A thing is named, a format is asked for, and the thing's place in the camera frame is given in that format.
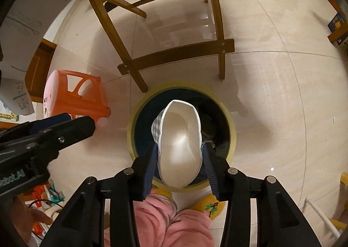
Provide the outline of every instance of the pink fabric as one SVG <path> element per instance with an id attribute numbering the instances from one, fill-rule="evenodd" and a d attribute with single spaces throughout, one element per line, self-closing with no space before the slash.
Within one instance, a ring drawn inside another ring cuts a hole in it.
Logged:
<path id="1" fill-rule="evenodd" d="M 183 210 L 162 195 L 150 194 L 134 202 L 140 247 L 214 247 L 210 218 L 202 212 Z M 110 230 L 104 232 L 104 246 L 110 246 Z"/>

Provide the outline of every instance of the round basket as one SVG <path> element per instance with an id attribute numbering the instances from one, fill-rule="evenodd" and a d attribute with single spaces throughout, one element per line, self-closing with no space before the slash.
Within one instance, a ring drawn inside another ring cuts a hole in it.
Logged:
<path id="1" fill-rule="evenodd" d="M 153 121 L 161 110 L 175 99 L 191 103 L 198 108 L 199 112 L 207 114 L 215 125 L 216 134 L 212 140 L 215 144 L 216 154 L 230 163 L 236 148 L 236 129 L 230 112 L 213 91 L 189 82 L 163 84 L 150 90 L 138 103 L 127 131 L 128 147 L 132 159 L 145 155 L 154 141 L 151 133 Z M 184 188 L 165 186 L 159 177 L 158 169 L 156 169 L 152 183 L 173 192 L 200 190 L 209 185 L 204 164 L 197 177 Z"/>

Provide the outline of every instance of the metal screw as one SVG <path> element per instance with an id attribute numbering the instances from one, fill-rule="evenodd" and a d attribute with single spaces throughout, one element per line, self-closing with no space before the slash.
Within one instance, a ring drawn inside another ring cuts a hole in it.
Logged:
<path id="1" fill-rule="evenodd" d="M 276 178 L 274 176 L 267 176 L 267 181 L 269 183 L 276 183 Z"/>
<path id="2" fill-rule="evenodd" d="M 86 179 L 87 184 L 92 184 L 94 182 L 95 178 L 93 176 L 90 176 Z"/>
<path id="3" fill-rule="evenodd" d="M 238 173 L 238 169 L 236 169 L 236 168 L 229 168 L 228 170 L 227 170 L 227 172 L 229 173 L 229 174 L 237 174 Z"/>
<path id="4" fill-rule="evenodd" d="M 37 145 L 37 143 L 33 142 L 27 145 L 27 149 L 34 148 Z"/>
<path id="5" fill-rule="evenodd" d="M 125 175 L 131 175 L 134 172 L 134 170 L 132 168 L 126 168 L 123 173 Z"/>

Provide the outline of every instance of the orange plastic stool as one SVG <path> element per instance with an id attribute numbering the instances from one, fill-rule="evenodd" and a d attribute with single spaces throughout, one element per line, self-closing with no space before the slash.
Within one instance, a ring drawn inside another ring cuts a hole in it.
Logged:
<path id="1" fill-rule="evenodd" d="M 67 76 L 81 77 L 74 91 L 68 91 Z M 90 80 L 95 93 L 95 101 L 89 101 L 79 95 L 82 84 Z M 95 77 L 81 72 L 70 70 L 55 70 L 47 79 L 43 94 L 44 117 L 52 117 L 62 113 L 68 113 L 72 118 L 77 115 L 89 115 L 97 122 L 101 117 L 109 117 L 110 108 L 102 102 L 100 92 L 100 77 Z"/>

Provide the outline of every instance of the tiled floor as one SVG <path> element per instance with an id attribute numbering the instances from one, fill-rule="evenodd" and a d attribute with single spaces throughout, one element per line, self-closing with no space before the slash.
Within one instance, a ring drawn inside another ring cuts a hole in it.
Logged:
<path id="1" fill-rule="evenodd" d="M 220 4 L 225 37 L 234 38 L 236 45 L 236 52 L 226 55 L 224 81 L 218 79 L 215 56 L 141 74 L 150 89 L 181 80 L 213 90 L 236 125 L 231 166 L 252 177 L 277 177 L 324 240 L 328 231 L 310 206 L 304 208 L 304 199 L 311 198 L 327 216 L 339 217 L 348 197 L 339 182 L 348 169 L 346 55 L 327 39 L 327 24 L 336 12 L 327 0 L 220 0 Z M 141 8 L 146 19 L 121 8 L 109 12 L 133 58 L 215 39 L 211 6 L 203 0 L 159 0 Z M 120 75 L 119 63 L 88 0 L 82 0 L 59 39 L 51 70 L 100 76 L 112 114 L 92 138 L 63 150 L 51 163 L 52 177 L 67 196 L 86 177 L 111 177 L 132 163 L 127 125 L 144 94 L 130 76 Z M 176 193 L 174 199 L 184 208 L 202 193 Z M 252 208 L 256 246 L 254 202 Z M 212 223 L 216 246 L 223 226 L 224 214 Z"/>

